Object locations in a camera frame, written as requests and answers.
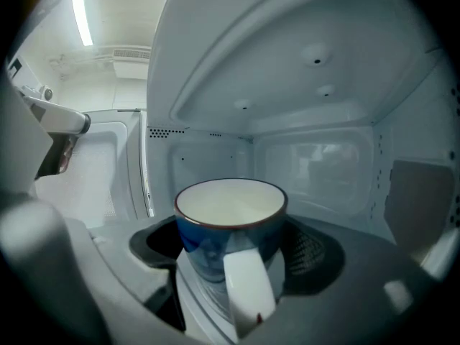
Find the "white panel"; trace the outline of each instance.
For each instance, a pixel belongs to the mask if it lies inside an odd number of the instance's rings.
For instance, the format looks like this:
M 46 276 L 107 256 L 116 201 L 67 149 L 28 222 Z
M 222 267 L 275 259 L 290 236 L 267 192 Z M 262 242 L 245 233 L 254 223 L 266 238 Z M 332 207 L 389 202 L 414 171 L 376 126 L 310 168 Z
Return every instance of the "white panel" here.
M 68 169 L 36 181 L 38 197 L 87 227 L 135 217 L 127 192 L 126 141 L 123 123 L 92 124 L 77 141 Z
M 145 81 L 147 79 L 149 63 L 128 63 L 115 60 L 114 69 L 118 78 L 143 79 Z
M 296 132 L 256 139 L 256 179 L 280 186 L 288 212 L 368 231 L 361 216 L 372 178 L 372 129 Z
M 226 134 L 149 127 L 147 168 L 155 215 L 165 218 L 173 214 L 176 195 L 189 185 L 251 178 L 252 145 Z
M 145 109 L 147 107 L 147 81 L 118 78 L 113 109 Z
M 457 99 L 450 93 L 450 68 L 444 59 L 423 83 L 381 123 L 377 132 L 390 131 L 393 157 L 423 162 L 448 163 L 458 145 Z

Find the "white mug handle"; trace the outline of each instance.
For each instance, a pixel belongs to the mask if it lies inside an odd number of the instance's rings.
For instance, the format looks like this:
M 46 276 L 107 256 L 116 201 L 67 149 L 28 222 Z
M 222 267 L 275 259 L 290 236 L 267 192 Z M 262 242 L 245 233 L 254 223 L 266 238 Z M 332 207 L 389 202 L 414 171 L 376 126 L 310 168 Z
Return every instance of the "white mug handle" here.
M 239 338 L 275 311 L 275 296 L 258 248 L 224 256 L 230 313 Z

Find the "ceiling light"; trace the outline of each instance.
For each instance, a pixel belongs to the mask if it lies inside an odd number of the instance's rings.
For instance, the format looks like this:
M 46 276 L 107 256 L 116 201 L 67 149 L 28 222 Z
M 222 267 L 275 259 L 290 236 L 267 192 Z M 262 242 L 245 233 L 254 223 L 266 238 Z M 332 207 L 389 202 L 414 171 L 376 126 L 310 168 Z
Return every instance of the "ceiling light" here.
M 85 0 L 72 0 L 73 13 L 77 21 L 78 31 L 80 32 L 83 46 L 91 46 L 93 40 L 89 32 L 88 20 L 86 19 Z

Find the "mug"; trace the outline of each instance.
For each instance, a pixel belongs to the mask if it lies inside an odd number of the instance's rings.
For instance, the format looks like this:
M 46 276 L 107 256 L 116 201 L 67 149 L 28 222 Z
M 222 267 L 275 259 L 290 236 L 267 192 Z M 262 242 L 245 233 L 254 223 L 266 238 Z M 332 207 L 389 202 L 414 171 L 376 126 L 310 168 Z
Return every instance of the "mug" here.
M 223 285 L 238 337 L 275 310 L 265 269 L 278 250 L 288 197 L 273 184 L 217 179 L 182 190 L 176 221 L 190 262 L 209 285 Z

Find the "wall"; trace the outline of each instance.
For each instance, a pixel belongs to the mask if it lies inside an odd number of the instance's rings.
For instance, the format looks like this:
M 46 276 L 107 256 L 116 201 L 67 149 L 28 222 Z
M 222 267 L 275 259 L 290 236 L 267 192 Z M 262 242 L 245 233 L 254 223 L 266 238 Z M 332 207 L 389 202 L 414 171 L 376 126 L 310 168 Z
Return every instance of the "wall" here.
M 20 61 L 25 66 L 28 65 L 33 75 L 36 77 L 39 85 L 35 85 L 33 80 L 30 83 L 20 83 L 21 85 L 28 85 L 36 90 L 41 86 L 47 85 L 52 89 L 53 96 L 51 102 L 58 103 L 60 97 L 60 90 L 62 82 L 60 81 L 59 74 L 56 73 L 46 61 L 45 57 L 41 54 L 40 50 L 36 48 L 37 28 L 30 34 L 18 49 L 16 55 L 13 57 L 13 62 L 17 56 L 20 56 Z
M 146 97 L 146 80 L 117 78 L 110 70 L 65 81 L 59 104 L 78 111 L 145 109 Z

